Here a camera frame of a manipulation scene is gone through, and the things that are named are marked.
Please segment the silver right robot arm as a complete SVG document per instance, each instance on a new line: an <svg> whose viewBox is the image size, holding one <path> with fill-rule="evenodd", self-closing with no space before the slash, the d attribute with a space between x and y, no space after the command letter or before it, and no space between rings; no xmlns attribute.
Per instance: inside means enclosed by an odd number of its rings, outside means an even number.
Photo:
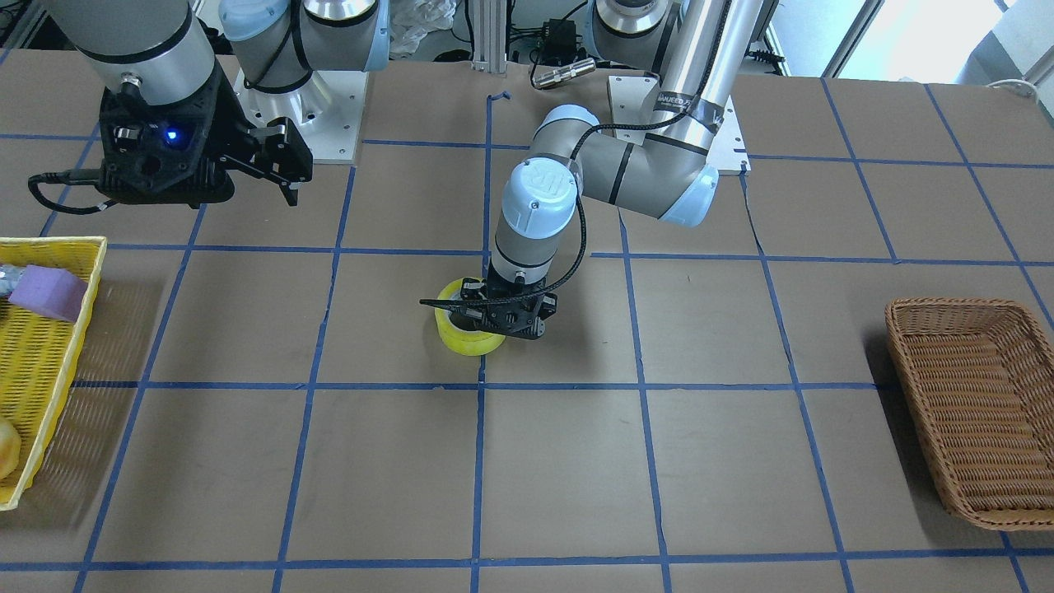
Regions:
<svg viewBox="0 0 1054 593"><path fill-rule="evenodd" d="M43 5L105 84L101 165L30 178L38 203L71 215L222 203L233 171L296 206L319 161L310 138L341 129L324 72L380 71L390 56L387 1L222 1L238 84L189 1Z"/></svg>

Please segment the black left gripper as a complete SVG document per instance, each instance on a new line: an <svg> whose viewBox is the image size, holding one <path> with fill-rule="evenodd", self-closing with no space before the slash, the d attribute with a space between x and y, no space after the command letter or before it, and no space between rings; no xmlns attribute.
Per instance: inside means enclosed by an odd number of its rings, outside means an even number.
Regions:
<svg viewBox="0 0 1054 593"><path fill-rule="evenodd" d="M545 286L545 278L532 284L507 282L504 278L463 278L460 281L460 299L471 301L470 311L477 311L479 318L501 318L507 311L518 315L536 315L549 318L557 314L557 294L534 294Z"/></svg>

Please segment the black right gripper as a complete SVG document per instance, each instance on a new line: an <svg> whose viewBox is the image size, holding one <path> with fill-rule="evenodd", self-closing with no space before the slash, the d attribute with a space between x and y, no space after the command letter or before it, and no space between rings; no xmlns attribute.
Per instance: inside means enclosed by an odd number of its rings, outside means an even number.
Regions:
<svg viewBox="0 0 1054 593"><path fill-rule="evenodd" d="M209 82L216 87L215 108L206 141L206 190L233 192L235 170L277 185L287 206L300 202L300 187L313 179L313 154L300 129L280 116L253 124L240 106L226 72L215 65Z"/></svg>

